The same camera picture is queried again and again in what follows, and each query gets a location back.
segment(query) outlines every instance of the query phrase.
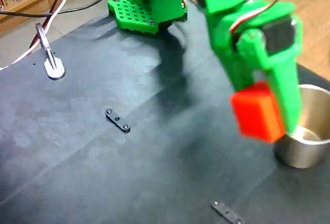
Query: green 3d printed part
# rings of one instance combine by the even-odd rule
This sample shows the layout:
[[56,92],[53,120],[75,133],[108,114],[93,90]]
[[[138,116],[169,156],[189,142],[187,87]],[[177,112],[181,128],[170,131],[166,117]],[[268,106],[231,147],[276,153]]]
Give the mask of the green 3d printed part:
[[183,0],[109,0],[108,8],[120,28],[143,33],[155,34],[173,21],[187,19]]
[[264,0],[198,2],[206,17],[211,47],[234,89],[251,87],[255,83],[253,72],[264,72],[285,129],[293,132],[301,112],[296,58],[302,51],[303,34],[302,23],[292,15],[294,5],[277,3],[242,23],[232,34],[229,30],[235,21],[269,3]]

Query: wire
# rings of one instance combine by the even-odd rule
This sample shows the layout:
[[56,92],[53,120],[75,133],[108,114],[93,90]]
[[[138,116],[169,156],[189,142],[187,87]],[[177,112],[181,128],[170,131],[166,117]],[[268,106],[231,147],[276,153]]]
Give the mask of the wire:
[[[52,6],[51,6],[51,8],[50,8],[50,10],[49,10],[49,13],[54,12],[55,7],[56,7],[56,5],[57,5],[57,2],[58,2],[58,0],[54,0],[53,4],[52,4]],[[43,22],[42,27],[43,27],[44,29],[46,28],[46,25],[47,25],[47,23],[49,22],[49,20],[50,20],[50,17],[47,17],[47,18],[45,19],[45,21]],[[37,39],[38,39],[38,34],[36,34],[35,37],[33,38],[32,42],[31,42],[31,44],[30,44],[30,47],[32,47],[32,46],[35,44],[35,42],[37,41]]]
[[237,19],[230,27],[230,33],[233,34],[237,28],[244,23],[245,21],[248,21],[252,18],[255,18],[256,16],[262,14],[264,11],[270,9],[271,7],[273,7],[279,0],[275,0],[274,2],[272,2],[271,4],[269,4],[268,6],[259,8],[257,10],[248,12],[246,14],[244,14],[243,16],[241,16],[239,19]]
[[[98,4],[101,1],[102,0],[96,0],[92,3],[90,3],[89,5],[79,7],[79,8],[74,8],[74,9],[63,10],[63,11],[60,11],[58,14],[82,11],[82,10],[88,9],[92,6],[95,6],[96,4]],[[28,13],[20,13],[20,12],[0,11],[0,15],[1,14],[10,15],[10,16],[28,17],[28,18],[47,18],[47,17],[51,17],[54,14],[54,12],[50,12],[50,13],[46,13],[46,14],[28,14]]]
[[76,12],[76,11],[82,11],[82,10],[85,10],[85,9],[88,9],[92,6],[95,6],[96,4],[98,4],[99,2],[101,2],[102,0],[95,0],[94,2],[86,5],[86,6],[83,6],[83,7],[79,7],[79,8],[74,8],[74,9],[69,9],[69,10],[64,10],[64,11],[60,11],[59,14],[63,14],[63,13],[70,13],[70,12]]
[[[60,12],[60,10],[63,8],[63,6],[65,5],[65,3],[67,2],[67,0],[62,0],[62,3],[59,5],[59,7],[57,8],[57,10],[54,12],[54,14],[51,16],[49,22],[47,23],[47,26],[46,26],[46,29],[45,29],[45,33],[47,34],[50,27],[51,27],[51,24],[54,20],[54,18],[57,16],[57,14]],[[38,39],[35,44],[29,48],[25,53],[23,53],[19,58],[17,58],[16,61],[14,61],[12,64],[22,60],[25,56],[27,56],[29,53],[31,53],[37,46],[38,44],[40,43],[40,40]]]
[[186,2],[186,0],[182,0],[182,9],[185,9],[185,7],[187,6],[187,2]]

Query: wooden floor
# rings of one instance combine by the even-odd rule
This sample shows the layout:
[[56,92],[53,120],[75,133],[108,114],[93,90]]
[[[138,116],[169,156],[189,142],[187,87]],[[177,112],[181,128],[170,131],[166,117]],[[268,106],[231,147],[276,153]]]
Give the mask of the wooden floor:
[[304,50],[298,63],[330,81],[330,0],[284,1],[296,4],[295,14],[304,23]]

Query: white cable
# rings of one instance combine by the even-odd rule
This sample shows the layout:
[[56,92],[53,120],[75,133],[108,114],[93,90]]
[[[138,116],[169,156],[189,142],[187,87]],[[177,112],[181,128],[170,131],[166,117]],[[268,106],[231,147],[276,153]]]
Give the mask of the white cable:
[[183,4],[183,9],[184,9],[187,6],[186,0],[182,0],[182,4]]
[[244,14],[243,16],[241,16],[239,19],[237,19],[230,27],[230,31],[233,32],[235,31],[235,29],[237,29],[237,27],[244,22],[245,20],[249,20],[261,13],[263,13],[264,11],[268,10],[269,8],[271,8],[275,3],[277,3],[279,0],[275,0],[273,3],[269,4],[268,6],[259,8],[257,10],[248,12],[246,14]]
[[[54,20],[54,18],[57,16],[57,14],[61,11],[61,9],[63,8],[63,6],[65,5],[65,3],[67,2],[67,0],[62,0],[62,3],[59,5],[59,7],[56,9],[56,11],[54,12],[54,14],[51,16],[51,18],[49,19],[49,22],[46,26],[46,29],[45,29],[45,33],[47,34],[50,27],[51,27],[51,24]],[[17,58],[16,61],[14,61],[12,64],[15,64],[16,62],[22,60],[25,56],[27,56],[28,54],[30,54],[37,46],[38,44],[40,43],[40,40],[38,39],[35,44],[30,48],[28,49],[24,54],[22,54],[19,58]]]

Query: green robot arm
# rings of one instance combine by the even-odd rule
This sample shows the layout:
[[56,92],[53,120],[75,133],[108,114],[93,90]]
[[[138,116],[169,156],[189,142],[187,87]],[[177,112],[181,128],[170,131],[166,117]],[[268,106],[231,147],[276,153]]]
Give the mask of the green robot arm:
[[213,51],[233,87],[241,91],[254,84],[261,70],[275,95],[287,132],[296,128],[301,99],[296,58],[302,50],[302,23],[292,15],[294,5],[277,3],[238,27],[231,26],[246,13],[268,6],[263,0],[198,0],[202,7]]

